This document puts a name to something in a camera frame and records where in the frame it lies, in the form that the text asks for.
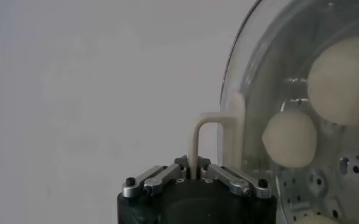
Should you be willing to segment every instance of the bolt head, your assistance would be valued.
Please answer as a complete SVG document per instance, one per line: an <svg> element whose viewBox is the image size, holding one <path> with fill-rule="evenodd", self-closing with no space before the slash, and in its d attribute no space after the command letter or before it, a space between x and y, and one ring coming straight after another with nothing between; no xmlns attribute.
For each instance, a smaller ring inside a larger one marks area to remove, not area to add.
<svg viewBox="0 0 359 224"><path fill-rule="evenodd" d="M269 183L265 179L258 180L258 186L262 188L267 188L269 186Z"/></svg>
<svg viewBox="0 0 359 224"><path fill-rule="evenodd" d="M134 177L128 177L125 181L126 186L132 187L136 184L136 179Z"/></svg>

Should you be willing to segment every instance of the perforated metal disc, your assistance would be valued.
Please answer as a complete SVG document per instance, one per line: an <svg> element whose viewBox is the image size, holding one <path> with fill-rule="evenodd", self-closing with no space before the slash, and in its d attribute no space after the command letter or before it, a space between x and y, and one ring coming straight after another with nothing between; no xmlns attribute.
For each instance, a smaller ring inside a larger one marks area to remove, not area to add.
<svg viewBox="0 0 359 224"><path fill-rule="evenodd" d="M262 0L233 46L221 111L230 94L243 94L247 109L242 169L272 180L281 223L316 214L359 223L359 127L323 119L307 94L314 60L349 37L359 37L359 0ZM318 131L315 159L300 169L274 163L261 140L270 118L290 108L309 115Z"/></svg>

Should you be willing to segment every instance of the dough ball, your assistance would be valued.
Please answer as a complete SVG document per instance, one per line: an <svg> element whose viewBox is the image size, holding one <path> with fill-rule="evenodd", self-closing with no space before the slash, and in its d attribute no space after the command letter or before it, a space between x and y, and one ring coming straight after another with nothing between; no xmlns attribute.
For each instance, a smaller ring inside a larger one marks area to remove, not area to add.
<svg viewBox="0 0 359 224"><path fill-rule="evenodd" d="M297 224L339 224L339 223L322 215L311 215L298 220Z"/></svg>
<svg viewBox="0 0 359 224"><path fill-rule="evenodd" d="M305 167L315 157L317 131L306 114L284 111L271 118L262 140L267 153L277 164L289 168Z"/></svg>
<svg viewBox="0 0 359 224"><path fill-rule="evenodd" d="M326 49L308 76L309 101L324 119L359 126L359 38Z"/></svg>

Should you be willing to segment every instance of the metal linkage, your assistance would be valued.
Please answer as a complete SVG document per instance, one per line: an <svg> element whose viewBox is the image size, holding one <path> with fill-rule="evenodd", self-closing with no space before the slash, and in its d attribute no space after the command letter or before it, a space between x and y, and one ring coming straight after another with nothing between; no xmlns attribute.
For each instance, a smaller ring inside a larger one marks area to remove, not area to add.
<svg viewBox="0 0 359 224"><path fill-rule="evenodd" d="M122 186L122 195L126 198L136 197L143 190L145 180L160 173L163 169L163 166L154 166L136 178L127 178Z"/></svg>
<svg viewBox="0 0 359 224"><path fill-rule="evenodd" d="M247 181L233 176L231 173L217 166L216 164L208 166L207 178L218 179L229 188L231 193L235 195L250 196L251 194L251 190Z"/></svg>
<svg viewBox="0 0 359 224"><path fill-rule="evenodd" d="M227 171L231 172L232 174L248 181L250 183L250 187L253 191L255 191L256 196L258 198L269 198L271 197L270 189L268 187L268 181L265 179L256 179L248 174L243 173L236 168L226 168Z"/></svg>
<svg viewBox="0 0 359 224"><path fill-rule="evenodd" d="M212 164L208 166L207 178L218 179L235 195L255 195L258 198L269 198L271 196L266 180L258 180L236 169L223 169Z"/></svg>
<svg viewBox="0 0 359 224"><path fill-rule="evenodd" d="M182 177L182 171L180 165L172 164L165 170L158 173L152 178L148 178L144 182L144 188L151 194L157 195L162 193L163 186L167 184L169 180L176 180Z"/></svg>

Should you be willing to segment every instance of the hole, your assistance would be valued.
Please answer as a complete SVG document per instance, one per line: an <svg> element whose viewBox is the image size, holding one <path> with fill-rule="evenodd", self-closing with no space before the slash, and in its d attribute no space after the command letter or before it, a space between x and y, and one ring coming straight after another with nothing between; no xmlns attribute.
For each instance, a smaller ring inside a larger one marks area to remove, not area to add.
<svg viewBox="0 0 359 224"><path fill-rule="evenodd" d="M333 210L332 211L332 215L335 217L335 218L338 218L339 214L336 210Z"/></svg>
<svg viewBox="0 0 359 224"><path fill-rule="evenodd" d="M354 167L352 168L352 171L354 171L354 173L359 173L359 167L354 166Z"/></svg>

